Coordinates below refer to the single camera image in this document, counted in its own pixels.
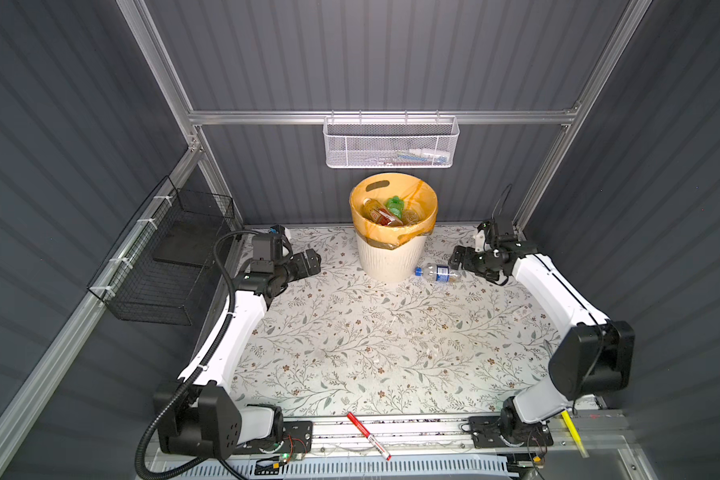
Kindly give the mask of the large green soda bottle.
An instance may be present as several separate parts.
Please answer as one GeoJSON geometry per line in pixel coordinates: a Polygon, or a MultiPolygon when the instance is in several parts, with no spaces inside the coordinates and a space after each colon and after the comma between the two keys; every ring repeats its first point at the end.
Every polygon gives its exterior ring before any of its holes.
{"type": "Polygon", "coordinates": [[[385,207],[397,218],[402,218],[405,210],[405,202],[399,196],[393,196],[385,202],[385,207]]]}

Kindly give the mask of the red yellow tea bottle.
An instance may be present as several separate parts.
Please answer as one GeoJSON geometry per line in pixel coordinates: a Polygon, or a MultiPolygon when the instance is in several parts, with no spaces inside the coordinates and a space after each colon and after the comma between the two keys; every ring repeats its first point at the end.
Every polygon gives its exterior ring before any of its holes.
{"type": "Polygon", "coordinates": [[[404,225],[400,218],[389,211],[378,200],[373,198],[368,198],[364,201],[363,213],[369,221],[380,226],[401,227],[404,225]]]}

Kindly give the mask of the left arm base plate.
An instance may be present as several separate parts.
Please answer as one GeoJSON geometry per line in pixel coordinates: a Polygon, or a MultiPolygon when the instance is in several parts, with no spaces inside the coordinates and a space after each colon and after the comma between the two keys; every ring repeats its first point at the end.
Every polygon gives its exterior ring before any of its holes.
{"type": "Polygon", "coordinates": [[[274,427],[270,437],[236,446],[233,455],[305,455],[312,448],[313,430],[312,421],[285,421],[274,427]]]}

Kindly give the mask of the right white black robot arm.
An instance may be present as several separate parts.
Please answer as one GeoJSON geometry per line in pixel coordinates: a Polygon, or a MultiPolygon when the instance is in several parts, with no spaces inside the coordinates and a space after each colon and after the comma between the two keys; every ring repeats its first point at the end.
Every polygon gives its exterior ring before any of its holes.
{"type": "Polygon", "coordinates": [[[499,435],[509,446],[526,446],[552,417],[583,396],[619,391],[629,384],[635,332],[612,320],[565,279],[550,257],[526,242],[505,242],[479,252],[456,246],[448,265],[501,286],[522,284],[544,309],[561,336],[548,362],[548,375],[502,406],[499,435]]]}

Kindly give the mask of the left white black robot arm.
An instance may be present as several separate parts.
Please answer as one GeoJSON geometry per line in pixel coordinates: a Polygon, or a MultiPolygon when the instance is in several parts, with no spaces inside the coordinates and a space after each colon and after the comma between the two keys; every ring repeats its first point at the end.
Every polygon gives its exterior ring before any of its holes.
{"type": "Polygon", "coordinates": [[[321,257],[313,249],[294,251],[288,229],[274,225],[265,232],[237,230],[221,236],[213,247],[216,266],[223,265],[222,245],[244,236],[251,238],[252,256],[237,275],[221,272],[227,293],[208,337],[177,379],[160,385],[153,395],[155,417],[134,455],[141,479],[171,479],[210,459],[226,466],[242,445],[277,447],[283,441],[281,408],[238,405],[233,377],[273,300],[289,284],[320,273],[321,257]]]}

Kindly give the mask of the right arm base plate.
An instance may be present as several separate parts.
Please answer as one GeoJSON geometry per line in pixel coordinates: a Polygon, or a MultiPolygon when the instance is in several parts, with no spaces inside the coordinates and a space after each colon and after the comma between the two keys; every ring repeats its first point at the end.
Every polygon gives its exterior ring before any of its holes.
{"type": "Polygon", "coordinates": [[[501,415],[470,416],[466,432],[470,434],[475,448],[526,448],[554,444],[549,428],[542,423],[527,424],[514,417],[501,415]]]}

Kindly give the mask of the blue label water bottle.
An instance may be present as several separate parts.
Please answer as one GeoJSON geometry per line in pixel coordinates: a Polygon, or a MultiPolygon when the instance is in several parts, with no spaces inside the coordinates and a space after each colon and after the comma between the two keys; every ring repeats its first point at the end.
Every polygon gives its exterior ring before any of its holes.
{"type": "Polygon", "coordinates": [[[458,270],[448,265],[429,263],[414,270],[416,277],[426,279],[432,283],[457,283],[461,280],[458,270]]]}

